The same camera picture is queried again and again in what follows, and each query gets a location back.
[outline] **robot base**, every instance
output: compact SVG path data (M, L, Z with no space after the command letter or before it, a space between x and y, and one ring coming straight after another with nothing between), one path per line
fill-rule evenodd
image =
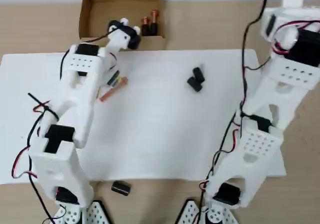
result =
M59 208L57 213L53 218L61 217L65 213L64 208ZM74 213L66 211L66 214L59 218L55 219L55 224L82 224L82 219L74 218ZM109 218L107 211L101 201L93 201L92 205L86 212L86 223L87 224L113 224Z
M187 199L175 224L196 224L198 220L199 208L192 199ZM222 206L213 205L208 210L202 208L200 224L238 224L237 220L229 209Z

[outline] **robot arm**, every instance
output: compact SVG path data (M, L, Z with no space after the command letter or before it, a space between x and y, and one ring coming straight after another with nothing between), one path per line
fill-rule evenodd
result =
M320 80L320 8L302 7L303 0L283 0L282 4L265 10L261 34L272 43L270 60L238 117L242 118L242 134L236 138L236 149L208 179L204 196L209 208L249 205L297 107ZM273 121L256 115L271 104L278 108ZM228 183L239 177L245 181L243 187Z
M71 202L83 210L93 200L94 192L80 167L76 149L86 145L99 87L117 85L117 53L120 49L136 49L139 45L140 29L127 25L125 18L120 22L111 21L108 30L112 33L108 35L110 42L106 47L99 48L90 43L72 45L65 59L63 76L49 108L60 119L67 111L72 112L73 124L61 125L52 113L45 112L40 137L29 149L38 182L52 200ZM65 196L73 197L73 200L67 201Z

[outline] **white sheet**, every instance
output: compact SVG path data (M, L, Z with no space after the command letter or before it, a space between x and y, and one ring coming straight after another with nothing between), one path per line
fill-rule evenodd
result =
M88 177L202 180L242 99L240 54L239 50L121 52L118 61L129 78L128 86L105 103L97 101L87 145L78 150ZM52 97L62 55L10 54L2 59L0 184L28 181L27 177L13 180L10 176L14 158L26 145L37 118L32 112L36 103L27 93L41 101ZM246 63L258 66L253 50L247 50ZM201 93L195 93L187 79L199 65L206 81ZM259 78L259 71L248 71L249 92ZM262 114L271 116L268 109ZM72 124L72 113L67 113L61 123ZM229 136L225 149L231 145ZM25 154L17 172L27 168ZM286 174L280 151L269 174Z

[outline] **wooden table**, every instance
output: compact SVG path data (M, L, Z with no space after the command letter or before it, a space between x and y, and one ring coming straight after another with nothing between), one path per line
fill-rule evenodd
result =
M0 56L5 53L66 50L78 40L75 27L80 7L80 4L0 6ZM240 48L245 25L255 18L259 8L260 2L167 3L166 47ZM259 25L252 28L247 46L257 51L262 63L268 56L269 44L258 31ZM319 93L320 86L307 95L285 132L282 154L287 177L267 179L249 208L235 211L240 223L319 222ZM132 193L128 197L111 192L111 182L92 184L96 197L104 201L117 224L173 224L185 199L199 198L200 195L196 182L129 182ZM54 215L57 210L55 204L48 201L43 193L42 196ZM1 223L40 224L46 218L30 184L2 185L0 197Z

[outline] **black wire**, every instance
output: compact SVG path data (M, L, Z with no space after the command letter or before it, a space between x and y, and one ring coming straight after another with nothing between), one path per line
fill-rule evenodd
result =
M64 214L63 214L62 216L60 216L60 217L52 218L53 220L57 220L57 219L63 218L63 217L67 214L66 208L65 208L64 206L62 206L62 205L60 205L60 207L62 207L62 208L64 209ZM49 220L49 218L44 219L44 221L42 222L42 224L44 224L44 223L45 223L46 221L48 221L48 220Z
M66 58L66 56L68 55L68 53L70 52L70 49L68 49L65 53L64 56L62 57L61 63L60 63L60 80L62 78L62 69L64 68L64 60Z
M262 67L264 67L269 61L270 61L271 57L269 57L266 62L264 62L262 65L260 65L258 68L250 68L249 66L246 66L245 68L246 69L249 69L251 71L256 71L256 70L259 70L261 69Z
M51 112L54 117L56 118L57 121L59 121L59 116L57 115L56 112L52 111L47 105L43 105L43 103L41 103L36 97L34 97L31 93L28 93L28 95L35 101L37 102L40 106L42 106L44 108L44 111L49 111Z
M228 126L227 126L227 128L226 128L226 130L225 130L225 132L224 132L224 135L223 135L223 138L222 138L222 141L221 141L219 150L218 150L218 151L214 154L214 156L213 156L212 166L211 166L211 169L210 169L209 172L208 172L208 175L206 176L206 179L209 178L211 171L213 172L214 167L215 167L215 165L217 164L217 162L218 162L218 160L219 160L219 157L220 157L221 152L225 152L225 153L230 153L230 152L232 152L232 150L231 150L230 152L224 151L224 150L223 150L223 147L224 147L224 143L225 143L227 134L228 134L228 132L229 132L229 129L230 129L231 124L233 123L235 117L236 117L236 113L233 114L232 118L230 119L230 121L229 121L229 123L228 123ZM204 191L201 191L200 204L199 204L199 210L200 210L200 211L201 211L202 206L203 206L204 194L205 194L205 192L204 192ZM201 219L201 215L199 215L199 218L198 218L196 224L199 224L199 223L200 223L200 219Z
M245 101L246 101L246 98L247 98L247 90L248 90L248 84L247 84L247 80L245 79L246 78L246 65L245 65L245 47L246 47L246 40L247 40L247 36L248 36L248 32L249 32L249 29L250 27L255 24L255 23L258 23L261 19L262 19L262 16L264 14L264 11L266 9L266 6L267 6L267 1L268 0L263 0L263 3L262 3L262 7L261 7L261 10L260 10L260 13L259 13L259 16L254 20L254 21L251 21L245 28L245 31L244 31L244 34L243 34L243 41L242 41L242 49L241 49L241 67L242 67L242 82L243 82L243 102L242 104L240 105L240 108L241 108L241 112L242 112L242 108L245 104Z
M39 103L41 104L41 102L40 102L37 98L35 98L32 94L28 93L28 95L29 95L32 99L34 99L36 102L39 102ZM45 114L45 112L41 113L41 114L39 115L39 117L36 119L36 121L34 122L32 128L31 128L31 130L30 130L30 132L29 132L29 134L28 134L28 137L27 137L27 139L26 139L26 146L27 146L27 147L30 147L31 136L32 136L32 134L34 133L37 124L40 122L40 120L42 119L42 117L44 116L44 114ZM31 172L31 170L32 170L32 160L31 160L31 158L30 158L30 156L29 156L29 171ZM32 188L33 188L36 196L38 197L38 199L39 199L39 201L40 201L40 203L41 203L41 205L42 205L42 208L43 208L45 214L48 216L48 220L50 220L50 221L52 222L52 224L56 224L56 223L54 222L53 218L51 217L49 211L47 210L46 205L45 205L44 201L42 200L42 197L41 197L38 189L36 188L36 186L35 186L35 184L34 184L34 182L33 182L33 180L32 180L32 176L31 176L30 174L29 174L29 181L30 181L30 183L31 183L31 186L32 186Z
M232 123L235 124L236 126L240 126L240 124L236 123L235 121L233 121Z
M119 27L113 29L112 31L110 32L107 32L106 34L100 36L99 38L94 38L94 39L91 39L91 40L88 40L88 41L85 41L86 43L93 43L93 42L96 42L96 41L99 41L103 38L106 38L109 34L115 32L117 29L121 28L123 25L119 25ZM61 63L60 63L60 80L62 78L62 70L63 70L63 67L64 67L64 60L67 56L67 54L70 52L70 49L68 49L65 53L64 53L64 56L62 57L62 60L61 60Z
M246 70L246 65L245 65L245 47L246 47L246 40L247 40L247 36L248 36L248 32L249 32L249 29L250 29L250 27L253 25L253 24L255 24L255 23L258 23L260 20L261 20L261 18L262 18L262 16L263 16L263 14L264 14L264 11L265 11L265 8L266 8L266 6L267 6L267 1L268 0L263 0L263 3L262 3L262 7L261 7L261 11L260 11L260 14L259 14L259 16L254 20L254 21L252 21L252 22L250 22L248 25L247 25L247 27L245 28L245 31L244 31L244 34L243 34L243 41L242 41L242 49L241 49L241 67L242 67L242 82L243 82L243 102L240 104L240 110L241 110L241 114L242 114L242 108L243 108L243 105L244 105L244 103L245 103L245 101L246 101L246 98L247 98L247 90L248 90L248 84L247 84L247 80L245 79L246 78L246 72L245 72L245 70ZM227 137L227 134L228 134L228 131L229 131L229 129L230 129L230 126L231 126L231 124L233 123L233 121L234 121L234 119L235 119L235 116L236 116L236 113L234 113L234 115L233 115L233 117L231 118L231 120L230 120L230 122L228 123L228 126L227 126L227 128L226 128L226 130L225 130L225 132L224 132L224 136L223 136L223 139L222 139L222 142L221 142L221 145L220 145L220 148L219 148L219 150L214 154L214 156L213 156L213 159L212 159L212 167L211 167L211 169L210 169L210 171L209 171L209 173L208 173L208 175L207 175L207 178L206 179L208 179L208 177L209 177L209 175L210 175L210 172L211 171L213 171L213 169L214 169L214 166L217 164L217 162L218 162L218 160L219 160L219 157L220 157L220 154L221 154L221 152L223 152L223 146L224 146L224 143L225 143L225 140L226 140L226 137ZM241 130L240 130L240 133L242 133L242 119L241 119ZM202 209L202 206L203 206L203 199L204 199L204 191L202 191L201 192L201 197L200 197L200 205L199 205L199 210L201 211L201 209ZM200 219L201 219L201 215L199 215L199 218L198 218L198 220L197 220L197 222L196 222L196 224L199 224L200 223Z

